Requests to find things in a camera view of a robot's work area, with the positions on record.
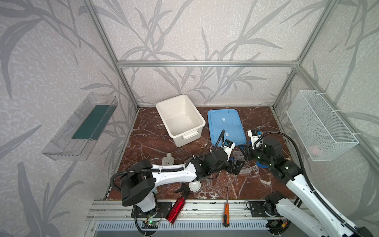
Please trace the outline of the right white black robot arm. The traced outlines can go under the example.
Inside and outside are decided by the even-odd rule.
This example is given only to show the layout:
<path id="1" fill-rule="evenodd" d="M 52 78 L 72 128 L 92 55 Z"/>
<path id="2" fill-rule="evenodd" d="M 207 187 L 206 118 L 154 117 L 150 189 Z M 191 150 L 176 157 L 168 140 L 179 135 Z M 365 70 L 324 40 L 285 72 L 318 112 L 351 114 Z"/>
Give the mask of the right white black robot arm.
<path id="1" fill-rule="evenodd" d="M 307 174 L 293 161 L 284 158 L 276 140 L 255 137 L 251 144 L 239 145 L 246 160 L 255 159 L 267 166 L 299 199 L 293 204 L 282 193 L 266 197 L 270 214 L 280 215 L 310 237 L 371 237 L 366 227 L 358 227 L 339 212 L 313 187 Z"/>

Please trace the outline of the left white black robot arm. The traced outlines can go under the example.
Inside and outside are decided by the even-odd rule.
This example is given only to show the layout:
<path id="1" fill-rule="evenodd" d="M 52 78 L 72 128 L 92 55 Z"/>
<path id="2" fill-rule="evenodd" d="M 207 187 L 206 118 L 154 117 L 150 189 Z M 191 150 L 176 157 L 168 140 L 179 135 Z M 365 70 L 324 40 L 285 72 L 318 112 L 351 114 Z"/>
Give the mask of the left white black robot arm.
<path id="1" fill-rule="evenodd" d="M 231 159 L 224 150 L 195 156 L 182 165 L 158 166 L 142 160 L 126 171 L 110 178 L 111 186 L 122 197 L 123 206 L 137 206 L 143 213 L 157 210 L 153 190 L 172 183 L 193 183 L 208 179 L 214 173 L 226 171 L 239 175 L 244 161 Z"/>

